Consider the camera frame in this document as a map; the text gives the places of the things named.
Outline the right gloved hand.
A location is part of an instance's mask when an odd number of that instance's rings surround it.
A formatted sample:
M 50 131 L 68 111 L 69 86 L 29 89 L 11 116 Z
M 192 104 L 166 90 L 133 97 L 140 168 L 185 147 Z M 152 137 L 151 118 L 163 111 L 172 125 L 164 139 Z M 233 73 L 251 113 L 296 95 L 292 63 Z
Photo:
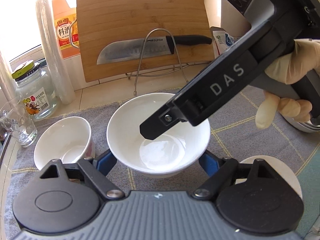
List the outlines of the right gloved hand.
M 291 85 L 301 80 L 312 69 L 319 73 L 319 43 L 295 40 L 293 52 L 273 61 L 265 73 L 276 81 Z M 267 91 L 264 91 L 264 96 L 265 100 L 255 115 L 255 125 L 258 129 L 268 128 L 277 112 L 297 122 L 310 121 L 312 110 L 310 101 L 280 98 Z

